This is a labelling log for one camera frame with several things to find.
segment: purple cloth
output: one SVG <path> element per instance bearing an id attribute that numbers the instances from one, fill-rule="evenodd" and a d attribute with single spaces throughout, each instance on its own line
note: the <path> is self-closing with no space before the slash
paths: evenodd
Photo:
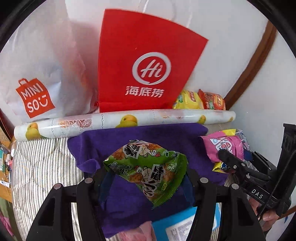
<path id="1" fill-rule="evenodd" d="M 81 171 L 95 173 L 109 155 L 130 140 L 144 140 L 185 154 L 189 167 L 201 177 L 223 185 L 227 175 L 212 171 L 214 164 L 208 158 L 203 140 L 199 137 L 206 133 L 207 128 L 198 123 L 103 129 L 86 131 L 69 138 L 68 148 Z M 156 221 L 178 213 L 189 205 L 183 189 L 179 187 L 171 199 L 151 210 L 152 203 L 134 183 L 115 176 L 98 216 L 105 237 L 110 237 L 120 231 L 136 228 L 146 221 Z"/>

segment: bag handle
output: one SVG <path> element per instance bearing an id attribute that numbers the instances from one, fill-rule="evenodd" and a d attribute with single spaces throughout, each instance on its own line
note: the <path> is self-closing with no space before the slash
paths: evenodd
<path id="1" fill-rule="evenodd" d="M 28 83 L 28 80 L 27 79 L 20 79 L 19 80 L 19 84 L 20 85 L 24 85 L 24 84 L 27 84 Z"/>

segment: rolled plastic tablecloth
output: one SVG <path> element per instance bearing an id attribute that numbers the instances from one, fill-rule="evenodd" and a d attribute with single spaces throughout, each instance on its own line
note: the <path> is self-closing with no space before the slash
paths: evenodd
<path id="1" fill-rule="evenodd" d="M 175 123 L 218 124 L 235 120 L 234 111 L 223 110 L 131 110 L 76 115 L 16 126 L 17 141 L 78 136 L 84 131 L 116 127 Z"/>

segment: green snack package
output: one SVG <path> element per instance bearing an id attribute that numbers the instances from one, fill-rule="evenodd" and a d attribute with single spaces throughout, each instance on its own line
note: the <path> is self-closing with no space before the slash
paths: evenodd
<path id="1" fill-rule="evenodd" d="M 103 163 L 108 171 L 135 183 L 153 208 L 172 197 L 187 168 L 185 155 L 139 140 L 124 145 Z"/>

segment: metal screw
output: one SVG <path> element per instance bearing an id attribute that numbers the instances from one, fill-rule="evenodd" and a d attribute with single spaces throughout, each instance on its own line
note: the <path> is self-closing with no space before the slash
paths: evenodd
<path id="1" fill-rule="evenodd" d="M 233 183 L 232 185 L 231 185 L 231 187 L 233 188 L 233 189 L 239 189 L 239 185 L 237 185 L 236 183 Z"/>
<path id="2" fill-rule="evenodd" d="M 209 180 L 208 180 L 206 177 L 202 177 L 202 178 L 200 179 L 200 181 L 201 181 L 202 183 L 207 183 Z"/>
<path id="3" fill-rule="evenodd" d="M 87 179 L 84 180 L 85 183 L 91 183 L 92 182 L 92 178 L 88 177 Z"/>
<path id="4" fill-rule="evenodd" d="M 61 185 L 60 183 L 57 183 L 57 184 L 54 185 L 54 189 L 56 189 L 56 190 L 57 190 L 57 189 L 60 189 L 61 186 L 62 186 L 62 185 Z"/>

